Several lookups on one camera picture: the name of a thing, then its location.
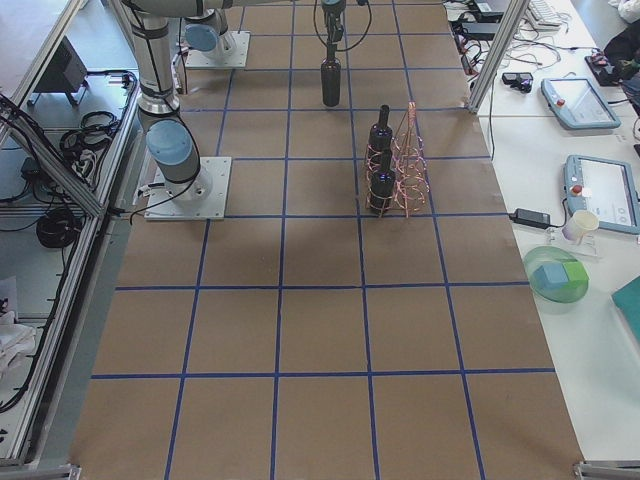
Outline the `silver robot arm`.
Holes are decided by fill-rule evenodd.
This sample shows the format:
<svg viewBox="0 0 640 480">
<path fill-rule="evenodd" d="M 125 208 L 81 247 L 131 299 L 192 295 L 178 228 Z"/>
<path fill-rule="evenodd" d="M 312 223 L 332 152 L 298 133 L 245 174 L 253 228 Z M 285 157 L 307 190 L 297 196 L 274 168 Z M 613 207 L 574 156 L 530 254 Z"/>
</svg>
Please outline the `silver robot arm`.
<svg viewBox="0 0 640 480">
<path fill-rule="evenodd" d="M 220 8 L 206 7 L 203 14 L 185 17 L 184 39 L 188 45 L 187 67 L 191 69 L 245 68 L 248 58 L 250 33 L 232 31 L 226 19 L 226 10 L 245 6 L 268 4 L 268 1 L 223 1 Z M 326 33 L 321 36 L 316 14 L 313 24 L 316 36 L 325 47 L 322 67 L 338 67 L 338 44 L 344 28 L 342 16 L 345 1 L 315 1 L 314 10 L 321 6 Z"/>
<path fill-rule="evenodd" d="M 167 183 L 182 191 L 200 176 L 197 145 L 181 119 L 172 76 L 169 21 L 183 19 L 196 31 L 193 48 L 217 48 L 228 32 L 224 11 L 234 1 L 122 1 L 140 73 L 138 116 L 146 145 Z"/>
</svg>

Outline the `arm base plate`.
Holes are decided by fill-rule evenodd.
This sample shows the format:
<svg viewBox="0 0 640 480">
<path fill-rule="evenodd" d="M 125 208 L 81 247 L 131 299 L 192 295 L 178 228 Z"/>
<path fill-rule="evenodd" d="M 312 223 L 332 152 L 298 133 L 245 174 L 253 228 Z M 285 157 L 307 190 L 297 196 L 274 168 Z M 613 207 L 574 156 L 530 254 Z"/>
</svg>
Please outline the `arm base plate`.
<svg viewBox="0 0 640 480">
<path fill-rule="evenodd" d="M 186 68 L 191 70 L 244 69 L 248 59 L 249 31 L 189 30 Z"/>
<path fill-rule="evenodd" d="M 166 183 L 160 168 L 155 167 L 154 182 L 161 186 L 151 190 L 144 217 L 153 221 L 223 220 L 231 169 L 231 157 L 202 157 L 195 182 L 174 198 L 186 185 Z"/>
</svg>

